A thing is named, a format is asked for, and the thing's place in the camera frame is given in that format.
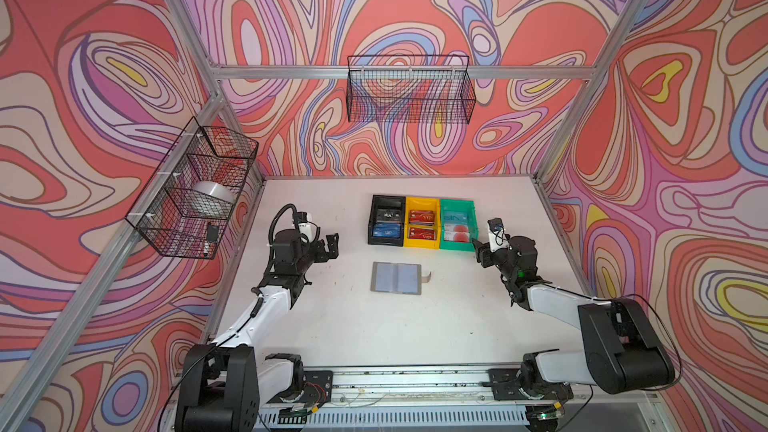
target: black bin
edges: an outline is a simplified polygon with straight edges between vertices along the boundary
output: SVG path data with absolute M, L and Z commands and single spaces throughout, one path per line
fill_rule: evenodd
M 376 224 L 376 213 L 379 209 L 398 209 L 400 211 L 400 236 L 397 239 L 391 237 L 374 237 L 373 226 Z M 371 245 L 398 245 L 402 247 L 402 240 L 406 235 L 406 198 L 403 196 L 373 196 L 371 201 L 371 215 L 368 218 L 368 243 Z

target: black cable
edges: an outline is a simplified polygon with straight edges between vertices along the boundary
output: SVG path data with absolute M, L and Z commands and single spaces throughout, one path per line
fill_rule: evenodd
M 683 378 L 683 356 L 680 355 L 680 352 L 677 350 L 677 345 L 675 345 L 674 340 L 672 340 L 672 334 L 670 334 L 670 332 L 667 330 L 667 326 L 664 325 L 664 322 L 661 320 L 659 313 L 656 312 L 656 309 L 654 309 L 654 306 L 651 305 L 645 297 L 643 297 L 640 294 L 626 294 L 626 295 L 622 295 L 621 297 L 627 297 L 627 298 L 638 297 L 644 303 L 646 303 L 646 305 L 648 306 L 648 309 L 650 309 L 650 311 L 654 313 L 654 315 L 656 316 L 656 319 L 659 321 L 659 324 L 661 324 L 661 328 L 664 330 L 664 333 L 667 336 L 667 341 L 669 341 L 670 344 L 672 344 L 672 349 L 674 350 L 675 355 L 677 355 L 677 378 L 675 380 L 672 380 L 671 384 L 667 384 L 663 387 L 659 387 L 656 389 L 641 389 L 641 390 L 645 390 L 647 392 L 658 392 L 661 390 L 667 390 L 667 389 L 673 388 L 675 385 L 677 385 L 678 382 L 680 382 L 680 379 Z
M 275 261 L 275 250 L 272 248 L 272 244 L 275 242 L 275 227 L 277 227 L 277 222 L 280 220 L 280 217 L 283 216 L 285 211 L 288 209 L 293 210 L 293 226 L 296 228 L 296 230 L 299 230 L 299 223 L 296 221 L 299 211 L 296 209 L 296 206 L 293 204 L 286 204 L 275 215 L 275 218 L 272 219 L 272 224 L 270 224 L 270 230 L 266 233 L 266 240 L 270 243 L 270 257 L 266 260 L 266 269 L 264 269 L 265 274 L 269 274 L 272 270 L 272 265 Z
M 315 223 L 314 223 L 314 222 L 312 222 L 311 220 L 308 220 L 308 221 L 306 221 L 306 222 L 307 222 L 308 224 L 312 224 L 312 225 L 313 225 L 313 226 L 315 226 L 315 228 L 316 228 L 316 231 L 315 231 L 315 238 L 314 238 L 314 239 L 312 239 L 312 244 L 314 244 L 314 243 L 316 243 L 316 242 L 317 242 L 317 240 L 320 238 L 320 226 L 318 226 L 317 224 L 315 224 Z
M 201 360 L 205 359 L 205 358 L 206 358 L 206 356 L 207 356 L 208 354 L 210 354 L 211 352 L 213 352 L 214 350 L 216 350 L 216 348 L 218 348 L 218 347 L 221 347 L 222 345 L 224 345 L 224 344 L 225 344 L 227 341 L 229 341 L 230 339 L 232 339 L 232 338 L 233 338 L 235 335 L 237 335 L 237 333 L 235 333 L 235 334 L 232 334 L 232 335 L 231 335 L 229 338 L 227 338 L 226 340 L 224 340 L 224 341 L 223 341 L 221 344 L 211 344 L 211 345 L 210 345 L 210 349 L 208 349 L 208 351 L 207 351 L 205 354 L 201 355 L 201 356 L 200 356 L 200 358 L 198 358 L 198 359 L 197 359 L 197 360 L 196 360 L 196 361 L 195 361 L 195 362 L 194 362 L 194 363 L 193 363 L 193 364 L 192 364 L 192 365 L 191 365 L 191 366 L 190 366 L 190 367 L 187 369 L 187 371 L 186 371 L 186 372 L 184 372 L 184 373 L 181 375 L 181 379 L 179 379 L 179 381 L 176 383 L 176 385 L 175 385 L 175 386 L 174 386 L 172 389 L 170 389 L 170 394 L 168 394 L 168 398 L 165 400 L 165 404 L 163 404 L 163 408 L 162 408 L 162 409 L 160 409 L 160 416 L 158 417 L 158 432 L 160 432 L 160 423 L 163 421 L 163 415 L 165 414 L 165 409 L 167 409 L 167 408 L 168 408 L 168 403 L 170 402 L 170 398 L 172 398 L 172 397 L 174 396 L 174 394 L 176 393 L 176 389 L 178 389 L 178 388 L 179 388 L 179 386 L 181 385 L 181 383 L 182 383 L 182 382 L 184 382 L 184 378 L 186 378 L 186 377 L 187 377 L 187 374 L 189 374 L 189 373 L 190 373 L 190 371 L 191 371 L 192 369 L 194 369 L 194 366 L 195 366 L 195 365 L 197 365 L 197 364 L 198 364 L 198 363 L 199 363 Z
M 575 292 L 569 291 L 567 289 L 562 289 L 561 287 L 554 287 L 554 286 L 549 285 L 549 284 L 542 284 L 542 283 L 536 283 L 536 284 L 546 285 L 550 289 L 560 289 L 563 292 L 566 292 L 566 293 L 569 293 L 569 294 L 573 294 L 573 295 L 577 295 L 579 297 L 583 297 L 584 299 L 590 299 L 590 300 L 598 299 L 596 297 L 589 297 L 588 295 L 575 293 Z M 680 352 L 677 350 L 677 345 L 674 343 L 674 340 L 672 340 L 672 334 L 670 334 L 669 330 L 667 330 L 667 325 L 665 325 L 664 321 L 661 320 L 661 316 L 659 315 L 658 312 L 656 312 L 656 309 L 654 309 L 654 306 L 651 305 L 648 302 L 648 299 L 646 299 L 645 297 L 643 297 L 640 294 L 626 294 L 626 295 L 622 295 L 620 297 L 617 297 L 617 299 L 629 299 L 629 298 L 632 298 L 632 297 L 637 297 L 640 300 L 642 300 L 648 306 L 648 309 L 650 309 L 650 311 L 654 313 L 654 315 L 656 316 L 656 319 L 659 321 L 659 324 L 661 324 L 662 330 L 664 330 L 664 335 L 666 336 L 667 341 L 669 341 L 670 344 L 672 344 L 672 349 L 674 350 L 675 355 L 677 355 L 677 378 L 676 379 L 672 380 L 672 382 L 670 382 L 669 384 L 667 384 L 665 386 L 662 386 L 662 387 L 659 387 L 659 388 L 656 388 L 656 389 L 648 388 L 648 389 L 640 389 L 640 390 L 644 390 L 646 392 L 659 392 L 659 391 L 662 391 L 662 390 L 667 390 L 667 389 L 673 388 L 683 378 L 683 356 L 680 355 Z
M 498 235 L 498 233 L 496 231 L 493 231 L 493 235 L 496 238 L 496 245 L 503 245 L 504 244 L 504 237 L 503 236 Z
M 261 310 L 261 306 L 262 305 L 264 305 L 264 293 L 262 293 L 261 289 L 259 289 L 259 297 L 256 299 L 256 305 L 250 311 L 250 314 L 248 314 L 250 316 L 250 319 L 248 319 L 245 322 L 243 322 L 243 324 L 239 328 L 237 328 L 237 330 L 235 331 L 235 334 L 239 334 L 240 331 L 243 330 L 243 327 L 245 327 L 245 324 L 247 324 L 248 322 L 250 322 L 251 319 L 256 317 L 256 314 L 259 313 L 259 311 Z
M 562 426 L 562 427 L 560 427 L 560 428 L 557 430 L 557 432 L 560 432 L 562 429 L 564 429 L 565 427 L 567 427 L 567 426 L 568 426 L 568 424 L 570 424 L 571 422 L 573 422 L 573 420 L 576 418 L 576 416 L 577 416 L 577 415 L 579 415 L 579 414 L 581 413 L 581 411 L 582 411 L 582 410 L 583 410 L 585 407 L 587 407 L 587 404 L 589 404 L 589 401 L 590 401 L 590 400 L 592 400 L 592 398 L 594 397 L 594 388 L 593 388 L 591 385 L 589 386 L 589 390 L 590 390 L 589 399 L 587 399 L 587 401 L 586 401 L 586 402 L 584 402 L 584 405 L 582 405 L 582 406 L 579 408 L 579 410 L 576 410 L 576 414 L 573 414 L 573 415 L 571 416 L 571 418 L 570 418 L 570 419 L 568 419 L 568 422 L 566 422 L 565 424 L 563 424 L 563 426 Z
M 266 422 L 264 422 L 264 419 L 263 419 L 263 418 L 261 418 L 261 414 L 259 414 L 259 420 L 261 420 L 261 424 L 262 424 L 262 425 L 264 426 L 264 428 L 266 429 L 266 432 L 272 432 L 272 429 L 271 429 L 271 428 L 269 428 L 269 427 L 267 427 L 267 426 L 266 426 Z

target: ventilation grille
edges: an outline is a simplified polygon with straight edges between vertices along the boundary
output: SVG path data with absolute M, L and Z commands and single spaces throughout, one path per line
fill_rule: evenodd
M 261 417 L 271 429 L 291 428 L 301 421 L 284 424 L 278 409 L 262 409 Z M 523 405 L 479 405 L 458 407 L 369 407 L 322 408 L 309 416 L 307 428 L 418 427 L 528 425 Z

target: white bowl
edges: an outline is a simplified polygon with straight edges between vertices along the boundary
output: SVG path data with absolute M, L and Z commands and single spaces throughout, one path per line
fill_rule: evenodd
M 228 188 L 210 180 L 201 180 L 192 189 L 197 190 L 200 194 L 205 194 L 205 196 L 200 194 L 190 195 L 189 205 L 192 209 L 197 210 L 197 212 L 204 216 L 216 219 L 226 219 L 230 215 L 232 205 L 235 202 L 235 196 Z M 215 197 L 220 200 L 211 200 L 206 196 Z

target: yellow bin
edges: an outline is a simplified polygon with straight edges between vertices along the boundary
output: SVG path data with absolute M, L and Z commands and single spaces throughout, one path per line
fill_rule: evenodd
M 408 231 L 411 228 L 412 210 L 431 210 L 435 213 L 435 226 L 419 226 L 425 229 L 434 229 L 435 240 L 427 239 L 409 239 Z M 429 197 L 406 197 L 406 230 L 405 239 L 402 241 L 404 247 L 422 247 L 424 249 L 440 249 L 440 199 L 430 199 Z

